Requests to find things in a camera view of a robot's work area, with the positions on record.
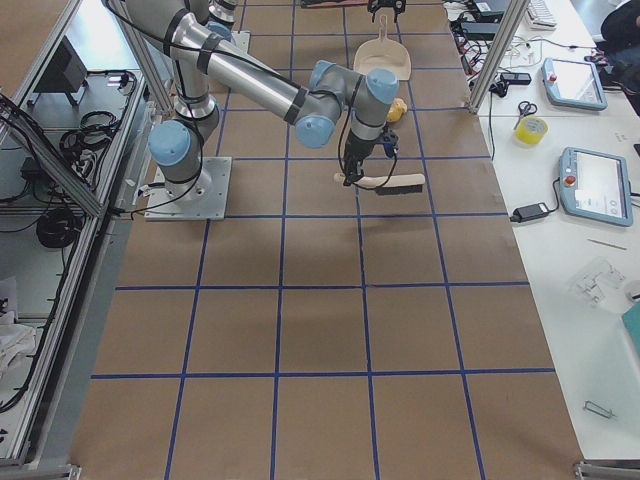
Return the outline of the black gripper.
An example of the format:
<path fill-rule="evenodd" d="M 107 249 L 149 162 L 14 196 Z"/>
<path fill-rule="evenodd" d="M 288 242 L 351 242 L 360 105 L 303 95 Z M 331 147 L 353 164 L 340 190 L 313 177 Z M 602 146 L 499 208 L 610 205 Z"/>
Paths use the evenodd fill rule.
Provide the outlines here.
<path fill-rule="evenodd" d="M 353 184 L 357 184 L 363 177 L 363 163 L 372 154 L 372 151 L 377 143 L 376 139 L 365 140 L 357 136 L 353 131 L 350 131 L 344 146 L 343 155 L 343 180 L 342 185 L 349 187 Z"/>
<path fill-rule="evenodd" d="M 369 0 L 367 11 L 376 14 L 382 8 L 391 8 L 395 14 L 401 14 L 406 9 L 406 0 Z"/>

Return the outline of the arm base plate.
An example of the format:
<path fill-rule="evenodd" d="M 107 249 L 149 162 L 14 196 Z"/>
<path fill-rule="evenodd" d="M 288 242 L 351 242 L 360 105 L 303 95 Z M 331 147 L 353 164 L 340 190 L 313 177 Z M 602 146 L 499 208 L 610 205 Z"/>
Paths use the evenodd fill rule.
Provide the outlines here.
<path fill-rule="evenodd" d="M 148 209 L 143 212 L 147 221 L 223 220 L 226 213 L 231 157 L 205 157 L 202 172 L 192 182 L 173 184 L 166 182 L 160 167 L 156 168 L 155 182 L 164 186 L 153 189 L 148 197 Z"/>

